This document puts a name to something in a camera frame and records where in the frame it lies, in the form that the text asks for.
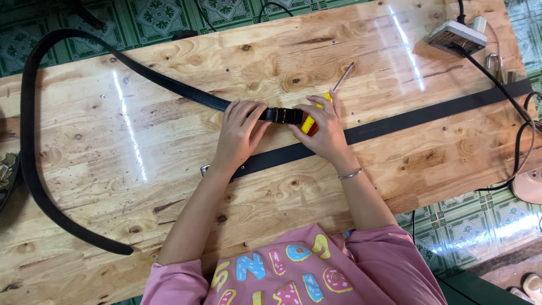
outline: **pink shirt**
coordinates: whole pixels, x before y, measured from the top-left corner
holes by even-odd
[[[211,285],[199,259],[154,263],[141,305],[446,304],[400,227],[355,231],[346,243],[352,258],[318,225],[293,230],[269,246],[221,259]]]

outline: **right hand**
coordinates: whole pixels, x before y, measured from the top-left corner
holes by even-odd
[[[318,124],[319,130],[315,135],[308,136],[294,125],[288,127],[295,138],[310,150],[331,162],[337,171],[342,171],[342,169],[350,171],[351,168],[359,168],[359,162],[346,144],[343,127],[340,123],[341,103],[332,90],[330,90],[330,96],[333,103],[320,96],[307,96],[307,99],[313,102],[314,106],[303,104],[294,106],[296,109],[307,112]]]

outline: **silver bangle bracelet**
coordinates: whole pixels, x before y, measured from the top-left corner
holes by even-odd
[[[354,177],[354,176],[356,176],[357,174],[361,173],[362,171],[363,171],[363,168],[360,168],[359,171],[357,171],[357,172],[355,172],[355,173],[352,173],[352,174],[350,174],[350,175],[346,175],[346,176],[344,176],[344,177],[339,176],[339,180],[344,180],[344,179],[348,179],[348,178],[350,178],[350,177]]]

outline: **tiled floor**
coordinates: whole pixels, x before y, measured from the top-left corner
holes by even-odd
[[[269,2],[196,1],[217,30],[257,23],[262,6]],[[276,1],[298,15],[367,0]],[[193,29],[200,34],[209,31],[193,0],[83,0],[83,3],[106,22],[103,30],[92,29],[56,0],[0,2],[0,77],[21,73],[34,43],[58,28],[89,31],[120,50],[168,41],[178,30]],[[533,88],[542,91],[542,2],[505,0],[505,3]],[[281,9],[271,6],[262,19],[286,16]],[[101,54],[105,52],[99,46],[68,40],[55,45],[42,67]],[[508,189],[469,192],[416,210],[416,244],[434,273],[451,275],[542,236],[538,230],[539,217],[542,217],[540,206],[518,200]],[[396,218],[400,226],[411,232],[410,214]],[[136,297],[117,304],[139,302],[140,297]]]

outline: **wooden tabletop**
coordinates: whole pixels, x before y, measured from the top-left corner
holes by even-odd
[[[497,32],[505,70],[525,77],[502,0],[465,6],[468,18],[482,15]],[[353,61],[338,91],[346,129],[492,87],[466,59],[425,43],[457,15],[455,0],[381,0],[126,54],[221,98],[280,107],[324,94]],[[486,33],[479,61],[496,51]],[[20,75],[0,79],[2,153],[19,151],[20,82]],[[0,303],[96,305],[140,295],[200,167],[214,156],[222,113],[155,85],[111,55],[41,70],[37,86],[38,168],[50,196],[82,226],[135,252],[115,255],[71,236],[21,187],[0,215]],[[398,214],[506,178],[520,123],[503,101],[352,147]],[[523,151],[529,141],[526,135]],[[286,126],[273,124],[257,153],[296,142]],[[541,143],[525,170],[542,161]],[[336,173],[319,156],[237,179],[223,201],[216,216],[227,220],[212,225],[204,272],[295,228],[353,227]]]

